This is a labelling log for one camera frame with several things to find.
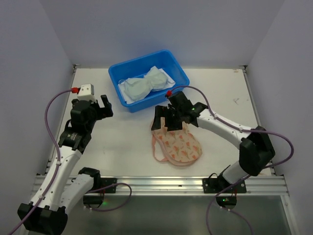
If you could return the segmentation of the floral mesh laundry bag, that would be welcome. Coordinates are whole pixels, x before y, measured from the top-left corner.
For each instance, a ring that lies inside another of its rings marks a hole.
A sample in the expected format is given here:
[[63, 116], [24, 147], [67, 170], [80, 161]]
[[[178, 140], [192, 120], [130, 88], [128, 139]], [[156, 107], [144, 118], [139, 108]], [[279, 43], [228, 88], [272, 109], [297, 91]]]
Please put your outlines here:
[[168, 131], [164, 122], [161, 128], [151, 131], [153, 157], [160, 163], [189, 166], [202, 156], [200, 142], [183, 122], [181, 130]]

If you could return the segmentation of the white bra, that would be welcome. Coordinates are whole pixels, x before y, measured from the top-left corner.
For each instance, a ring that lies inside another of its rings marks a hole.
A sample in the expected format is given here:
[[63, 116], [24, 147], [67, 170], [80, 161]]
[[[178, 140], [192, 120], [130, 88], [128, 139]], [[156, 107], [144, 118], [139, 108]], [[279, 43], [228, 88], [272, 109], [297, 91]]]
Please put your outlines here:
[[143, 100], [151, 92], [162, 91], [175, 84], [175, 81], [163, 69], [153, 66], [142, 78], [120, 80], [118, 87], [125, 102], [131, 104]]

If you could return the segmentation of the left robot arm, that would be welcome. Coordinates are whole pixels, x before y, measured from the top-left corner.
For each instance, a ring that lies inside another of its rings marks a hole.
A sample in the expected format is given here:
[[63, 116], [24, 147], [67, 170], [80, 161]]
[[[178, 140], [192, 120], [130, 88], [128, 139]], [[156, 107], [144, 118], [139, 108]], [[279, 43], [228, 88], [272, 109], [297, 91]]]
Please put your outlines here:
[[73, 168], [91, 140], [95, 123], [113, 116], [107, 96], [100, 97], [103, 107], [99, 106], [97, 100], [72, 100], [70, 119], [60, 135], [57, 155], [36, 194], [29, 203], [22, 203], [18, 208], [18, 216], [28, 231], [60, 235], [73, 206], [89, 190], [100, 188], [100, 171], [84, 167], [69, 188], [65, 189]]

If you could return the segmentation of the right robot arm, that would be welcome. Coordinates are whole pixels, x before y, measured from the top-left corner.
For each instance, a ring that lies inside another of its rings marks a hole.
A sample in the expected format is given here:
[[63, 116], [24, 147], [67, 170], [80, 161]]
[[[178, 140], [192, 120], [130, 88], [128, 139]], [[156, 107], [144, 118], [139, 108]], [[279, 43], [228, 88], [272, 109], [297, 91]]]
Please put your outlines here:
[[275, 156], [263, 127], [252, 129], [223, 120], [208, 104], [192, 104], [182, 91], [169, 91], [166, 97], [170, 103], [155, 107], [151, 125], [152, 145], [158, 144], [163, 153], [161, 162], [189, 166], [202, 156], [200, 142], [189, 131], [189, 124], [220, 136], [239, 150], [238, 161], [209, 181], [215, 190], [223, 190], [247, 175], [257, 176]]

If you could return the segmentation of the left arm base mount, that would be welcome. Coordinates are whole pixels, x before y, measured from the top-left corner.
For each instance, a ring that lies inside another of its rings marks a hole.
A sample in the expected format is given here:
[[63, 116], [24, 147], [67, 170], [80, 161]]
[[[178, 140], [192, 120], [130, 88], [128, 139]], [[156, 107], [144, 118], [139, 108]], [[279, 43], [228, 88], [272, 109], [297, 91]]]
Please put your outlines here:
[[95, 190], [95, 192], [87, 193], [83, 196], [83, 205], [87, 208], [100, 208], [100, 206], [105, 205], [106, 202], [106, 195], [111, 195], [116, 193], [116, 186], [103, 189], [110, 185], [116, 184], [117, 179], [110, 177], [110, 178], [101, 178], [99, 183], [97, 183], [96, 187], [93, 187], [91, 191]]

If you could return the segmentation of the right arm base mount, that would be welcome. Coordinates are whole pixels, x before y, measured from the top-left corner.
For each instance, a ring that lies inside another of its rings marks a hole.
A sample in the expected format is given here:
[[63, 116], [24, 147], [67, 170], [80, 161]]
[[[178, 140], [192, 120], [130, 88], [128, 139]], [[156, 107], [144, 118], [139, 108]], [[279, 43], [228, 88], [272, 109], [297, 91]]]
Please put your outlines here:
[[[223, 181], [222, 178], [216, 173], [212, 173], [208, 177], [202, 179], [203, 192], [206, 194], [218, 194], [228, 186], [230, 186], [230, 184], [227, 181]], [[234, 209], [237, 205], [237, 196], [239, 194], [247, 193], [245, 181], [240, 182], [239, 184], [226, 190], [224, 193], [228, 194], [228, 196], [220, 195], [215, 199], [215, 201], [224, 209]]]

